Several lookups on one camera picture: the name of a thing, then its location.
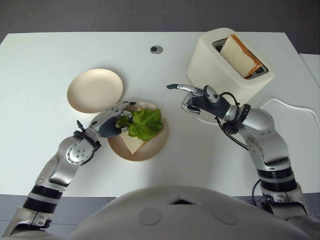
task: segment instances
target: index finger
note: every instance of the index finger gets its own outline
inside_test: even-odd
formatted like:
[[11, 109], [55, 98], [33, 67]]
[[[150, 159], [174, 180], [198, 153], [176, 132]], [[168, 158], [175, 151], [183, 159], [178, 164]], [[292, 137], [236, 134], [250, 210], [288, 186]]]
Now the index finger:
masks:
[[122, 111], [122, 110], [125, 109], [126, 107], [131, 106], [131, 105], [135, 105], [135, 104], [136, 104], [135, 101], [123, 101], [123, 102], [117, 103], [117, 104], [114, 105], [113, 107], [114, 107], [114, 108], [117, 108], [117, 109], [119, 109], [119, 110]]

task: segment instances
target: lettuce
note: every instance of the lettuce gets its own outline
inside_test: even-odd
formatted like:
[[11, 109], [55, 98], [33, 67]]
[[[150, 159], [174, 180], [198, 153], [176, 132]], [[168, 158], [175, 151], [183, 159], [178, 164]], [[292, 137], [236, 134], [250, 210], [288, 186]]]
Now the lettuce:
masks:
[[162, 129], [161, 113], [157, 108], [155, 110], [142, 109], [132, 112], [132, 123], [128, 116], [122, 116], [117, 124], [122, 128], [128, 126], [129, 136], [138, 137], [142, 141], [149, 141], [154, 138]]

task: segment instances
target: beige plate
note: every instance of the beige plate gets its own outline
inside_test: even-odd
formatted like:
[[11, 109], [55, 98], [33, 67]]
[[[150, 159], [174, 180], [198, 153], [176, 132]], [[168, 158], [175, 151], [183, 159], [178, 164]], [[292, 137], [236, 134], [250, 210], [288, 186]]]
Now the beige plate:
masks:
[[120, 77], [113, 71], [92, 69], [81, 73], [72, 81], [67, 99], [75, 110], [93, 114], [117, 103], [123, 88]]
[[[135, 105], [126, 108], [126, 110], [136, 110], [138, 108], [156, 109], [157, 107], [147, 102], [137, 102]], [[153, 139], [143, 145], [134, 155], [131, 155], [121, 137], [116, 136], [108, 138], [112, 150], [123, 159], [130, 161], [143, 161], [152, 158], [166, 145], [169, 135], [169, 127], [164, 113], [161, 111], [161, 122], [163, 130]]]

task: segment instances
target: black cable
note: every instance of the black cable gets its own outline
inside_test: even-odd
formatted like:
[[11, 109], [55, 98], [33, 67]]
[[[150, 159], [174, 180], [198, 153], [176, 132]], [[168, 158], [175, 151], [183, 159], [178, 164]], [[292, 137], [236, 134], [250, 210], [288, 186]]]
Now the black cable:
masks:
[[225, 91], [225, 92], [223, 92], [223, 93], [220, 94], [220, 96], [223, 96], [223, 95], [229, 95], [229, 96], [231, 96], [231, 97], [233, 98], [233, 100], [234, 100], [235, 105], [238, 105], [238, 106], [240, 105], [240, 103], [237, 102], [236, 97], [235, 97], [231, 92]]
[[[237, 116], [237, 115], [238, 115], [238, 111], [239, 111], [239, 105], [240, 105], [240, 103], [237, 102], [236, 97], [235, 97], [232, 93], [230, 93], [230, 92], [228, 92], [228, 91], [225, 91], [225, 92], [223, 92], [223, 93], [220, 94], [221, 97], [222, 97], [223, 95], [229, 95], [229, 96], [231, 96], [231, 97], [233, 98], [234, 103], [235, 103], [235, 105], [236, 105], [236, 107], [237, 107], [237, 109], [236, 109], [236, 114], [235, 114], [235, 116]], [[220, 129], [222, 130], [222, 132], [223, 132], [229, 139], [231, 139], [232, 141], [234, 141], [236, 144], [238, 144], [240, 147], [244, 148], [245, 150], [247, 150], [247, 151], [249, 150], [244, 143], [238, 141], [238, 140], [235, 139], [233, 136], [231, 136], [229, 133], [227, 133], [227, 132], [224, 131], [224, 129], [223, 129], [223, 127], [222, 127], [222, 124], [221, 124], [221, 122], [220, 122], [220, 120], [219, 120], [218, 117], [215, 117], [215, 119], [216, 119], [216, 122], [218, 123]], [[237, 121], [237, 118], [235, 117], [235, 118], [233, 119], [233, 125], [236, 124], [236, 121]]]
[[260, 183], [260, 179], [258, 181], [256, 181], [256, 183], [253, 185], [252, 193], [251, 193], [251, 200], [252, 200], [253, 205], [255, 205], [255, 206], [257, 206], [256, 200], [255, 200], [255, 190], [256, 190], [256, 187], [258, 186], [259, 183]]
[[222, 132], [223, 132], [228, 138], [230, 138], [232, 141], [234, 141], [234, 142], [235, 142], [236, 144], [238, 144], [240, 147], [242, 147], [242, 148], [244, 148], [245, 150], [248, 151], [248, 148], [247, 148], [247, 146], [246, 146], [245, 144], [243, 144], [242, 142], [240, 142], [240, 141], [238, 141], [237, 139], [235, 139], [235, 138], [234, 138], [233, 136], [231, 136], [229, 133], [225, 132], [225, 131], [223, 130], [223, 128], [222, 128], [222, 124], [221, 124], [220, 120], [219, 120], [217, 117], [216, 117], [215, 119], [216, 119], [216, 121], [217, 121], [220, 129], [222, 130]]

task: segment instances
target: table surface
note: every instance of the table surface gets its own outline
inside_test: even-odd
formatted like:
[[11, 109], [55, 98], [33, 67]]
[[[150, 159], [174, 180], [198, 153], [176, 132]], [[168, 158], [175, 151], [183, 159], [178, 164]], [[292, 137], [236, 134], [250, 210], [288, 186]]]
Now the table surface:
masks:
[[300, 53], [300, 57], [320, 87], [320, 55]]
[[[249, 154], [215, 125], [180, 108], [190, 84], [186, 71], [201, 32], [63, 32], [8, 34], [0, 45], [0, 194], [27, 195], [59, 143], [72, 135], [76, 120], [87, 125], [95, 114], [71, 108], [67, 89], [79, 73], [110, 69], [122, 78], [122, 100], [157, 105], [166, 115], [169, 138], [154, 158], [132, 162], [101, 140], [95, 158], [81, 167], [65, 196], [119, 196], [155, 185], [189, 185], [231, 196], [248, 196], [257, 171]], [[320, 92], [284, 33], [239, 32], [275, 69], [275, 78], [248, 103], [269, 98], [313, 109]], [[161, 45], [162, 54], [149, 49]], [[313, 116], [276, 102], [265, 109], [283, 136], [304, 193], [320, 192], [320, 138]]]

